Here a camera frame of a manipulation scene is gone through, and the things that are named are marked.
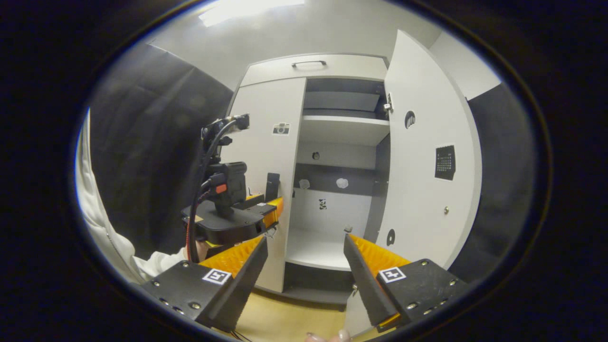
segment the cabinet door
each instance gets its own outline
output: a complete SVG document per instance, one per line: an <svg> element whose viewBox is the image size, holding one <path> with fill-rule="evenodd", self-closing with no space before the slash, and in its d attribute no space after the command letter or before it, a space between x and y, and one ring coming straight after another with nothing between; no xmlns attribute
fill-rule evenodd
<svg viewBox="0 0 608 342"><path fill-rule="evenodd" d="M479 203L482 157L471 110L431 53L401 31L385 91L393 105L390 175L376 243L408 260L429 258L447 269L469 235ZM415 121L406 127L408 112Z"/></svg>
<svg viewBox="0 0 608 342"><path fill-rule="evenodd" d="M250 114L248 130L228 134L233 142L222 148L222 162L244 161L245 182L251 194L266 192L269 172L280 174L279 196L283 213L277 231L268 239L268 258L257 286L283 291L285 249L289 229L289 210L294 184L295 156L302 117L306 79L264 82L239 88L230 115ZM273 134L273 126L289 124L288 134Z"/></svg>
<svg viewBox="0 0 608 342"><path fill-rule="evenodd" d="M344 329L348 331L351 337L356 337L373 328L370 318L367 316L367 310L365 309L365 305L363 305L363 300L361 299L359 291L353 291L346 300Z"/></svg>

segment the drawer handle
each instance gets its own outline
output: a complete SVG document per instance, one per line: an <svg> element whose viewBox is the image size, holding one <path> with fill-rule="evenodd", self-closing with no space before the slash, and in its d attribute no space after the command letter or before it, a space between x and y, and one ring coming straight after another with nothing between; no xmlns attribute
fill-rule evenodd
<svg viewBox="0 0 608 342"><path fill-rule="evenodd" d="M293 63L291 66L292 68L297 68L298 64L302 64L302 63L321 63L321 65L327 65L326 61L299 61L299 62L295 62Z"/></svg>

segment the fingertip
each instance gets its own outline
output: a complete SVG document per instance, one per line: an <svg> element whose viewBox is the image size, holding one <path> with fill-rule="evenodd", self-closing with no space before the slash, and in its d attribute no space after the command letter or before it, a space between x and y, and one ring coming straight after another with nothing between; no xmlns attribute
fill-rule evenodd
<svg viewBox="0 0 608 342"><path fill-rule="evenodd" d="M338 337L340 338L339 342L350 342L353 340L352 338L350 338L350 334L346 329L341 329L340 331L338 331Z"/></svg>
<svg viewBox="0 0 608 342"><path fill-rule="evenodd" d="M306 334L308 335L308 337L306 337L304 342L327 342L324 338L315 335L311 332L307 332Z"/></svg>

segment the white sleeve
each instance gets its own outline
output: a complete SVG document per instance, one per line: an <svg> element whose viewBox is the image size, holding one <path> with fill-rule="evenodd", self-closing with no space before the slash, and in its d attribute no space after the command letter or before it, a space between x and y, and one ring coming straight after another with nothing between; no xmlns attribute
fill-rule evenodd
<svg viewBox="0 0 608 342"><path fill-rule="evenodd" d="M184 248L176 254L154 252L150 259L135 256L135 247L124 236L116 233L103 207L91 165L89 148L89 117L80 131L75 160L76 191L83 218L100 252L128 281L143 283L184 260Z"/></svg>

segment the ceiling light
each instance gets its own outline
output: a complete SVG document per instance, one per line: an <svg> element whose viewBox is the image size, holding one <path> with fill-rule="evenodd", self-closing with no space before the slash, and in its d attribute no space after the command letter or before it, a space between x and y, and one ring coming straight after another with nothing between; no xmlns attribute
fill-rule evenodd
<svg viewBox="0 0 608 342"><path fill-rule="evenodd" d="M209 27L231 18L260 14L274 7L303 4L304 0L219 0L205 6L198 18Z"/></svg>

